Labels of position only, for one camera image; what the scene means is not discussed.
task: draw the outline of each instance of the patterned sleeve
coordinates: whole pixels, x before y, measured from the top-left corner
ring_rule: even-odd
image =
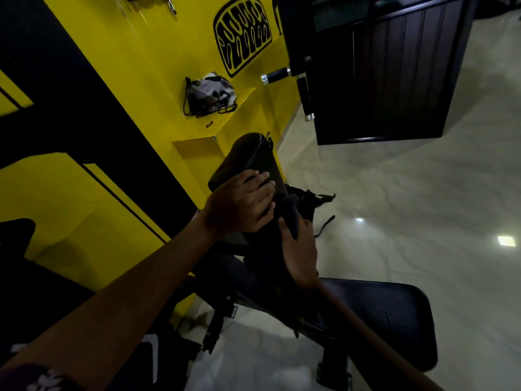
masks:
[[[75,381],[35,364],[0,370],[2,391],[84,391]]]

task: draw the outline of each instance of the white floor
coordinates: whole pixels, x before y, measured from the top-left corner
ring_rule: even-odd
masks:
[[[520,12],[476,21],[443,137],[317,146],[296,116],[279,150],[289,183],[336,193],[317,209],[324,277],[410,283],[428,296],[447,390],[521,389]],[[240,308],[188,390],[311,390],[322,351]],[[359,376],[354,389],[365,389]]]

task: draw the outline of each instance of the black logo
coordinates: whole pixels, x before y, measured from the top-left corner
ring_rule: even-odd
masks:
[[[231,0],[214,19],[217,47],[234,77],[272,40],[268,18],[259,0]]]

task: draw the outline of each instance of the drawstring bag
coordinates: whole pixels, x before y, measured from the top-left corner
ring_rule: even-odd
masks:
[[[226,113],[237,109],[235,89],[216,72],[206,74],[200,80],[186,78],[186,94],[183,112],[187,117],[204,116],[213,112]],[[190,111],[186,112],[186,102]]]

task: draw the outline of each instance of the shelf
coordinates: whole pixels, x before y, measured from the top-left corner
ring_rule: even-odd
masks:
[[[254,90],[255,88],[237,92],[237,109],[246,101]],[[186,117],[186,122],[179,127],[177,132],[175,132],[172,141],[178,142],[193,140],[196,138],[214,137],[236,112],[237,110],[227,113],[214,112],[204,117]]]

